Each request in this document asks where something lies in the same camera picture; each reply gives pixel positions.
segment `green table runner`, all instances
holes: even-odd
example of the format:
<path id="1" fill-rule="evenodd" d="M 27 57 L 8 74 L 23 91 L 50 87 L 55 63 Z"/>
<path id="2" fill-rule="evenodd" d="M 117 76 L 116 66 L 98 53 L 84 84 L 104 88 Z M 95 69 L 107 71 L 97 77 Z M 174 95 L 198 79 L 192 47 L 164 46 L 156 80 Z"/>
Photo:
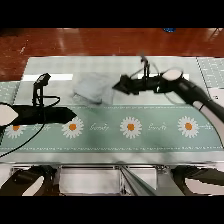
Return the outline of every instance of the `green table runner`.
<path id="1" fill-rule="evenodd" d="M 73 106 L 78 117 L 51 124 L 18 152 L 207 152 L 222 151 L 211 124 L 188 106 Z M 41 125 L 9 126 L 0 151 L 11 150 Z"/>

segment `wooden floor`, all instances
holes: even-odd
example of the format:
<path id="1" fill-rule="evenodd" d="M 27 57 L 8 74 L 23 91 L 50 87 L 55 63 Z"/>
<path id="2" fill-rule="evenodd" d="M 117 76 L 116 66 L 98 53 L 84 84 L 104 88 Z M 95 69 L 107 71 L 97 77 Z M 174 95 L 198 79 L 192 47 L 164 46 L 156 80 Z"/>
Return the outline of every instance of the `wooden floor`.
<path id="1" fill-rule="evenodd" d="M 224 57 L 220 28 L 21 28 L 0 30 L 0 81 L 20 80 L 31 56 L 145 55 Z"/>

